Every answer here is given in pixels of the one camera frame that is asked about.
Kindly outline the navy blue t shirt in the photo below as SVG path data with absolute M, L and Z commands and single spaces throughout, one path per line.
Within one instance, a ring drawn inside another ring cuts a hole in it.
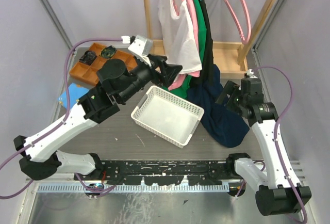
M 210 136 L 220 145 L 234 148 L 242 143 L 250 128 L 241 116 L 216 103 L 222 92 L 220 70 L 214 65 L 212 84 L 204 81 L 191 87 L 187 90 L 187 100 L 204 110 L 201 123 Z

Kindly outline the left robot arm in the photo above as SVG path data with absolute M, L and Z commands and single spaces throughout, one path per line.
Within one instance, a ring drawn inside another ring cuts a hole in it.
M 104 165 L 97 154 L 78 155 L 59 149 L 119 112 L 119 105 L 124 105 L 147 83 L 170 86 L 182 70 L 181 65 L 168 64 L 165 56 L 149 54 L 148 59 L 150 65 L 138 62 L 131 71 L 120 59 L 108 60 L 96 73 L 97 85 L 79 98 L 68 113 L 33 136 L 16 137 L 14 145 L 22 155 L 21 171 L 33 180 L 43 180 L 55 173 L 78 173 L 92 181 L 99 180 Z

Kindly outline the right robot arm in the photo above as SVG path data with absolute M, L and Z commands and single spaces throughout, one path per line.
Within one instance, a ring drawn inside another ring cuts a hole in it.
M 230 154 L 226 173 L 236 180 L 240 177 L 254 190 L 256 205 L 264 216 L 305 213 L 305 204 L 312 194 L 296 176 L 288 158 L 273 103 L 265 102 L 261 80 L 246 76 L 240 84 L 228 81 L 216 103 L 246 118 L 260 146 L 265 172 L 246 153 Z

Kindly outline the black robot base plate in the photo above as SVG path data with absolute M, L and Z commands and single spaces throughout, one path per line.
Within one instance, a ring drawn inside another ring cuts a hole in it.
M 225 180 L 242 180 L 229 171 L 224 161 L 102 161 L 102 170 L 97 175 L 81 175 L 82 180 L 101 180 L 109 185 L 158 186 L 179 185 L 184 179 L 189 186 L 222 185 Z

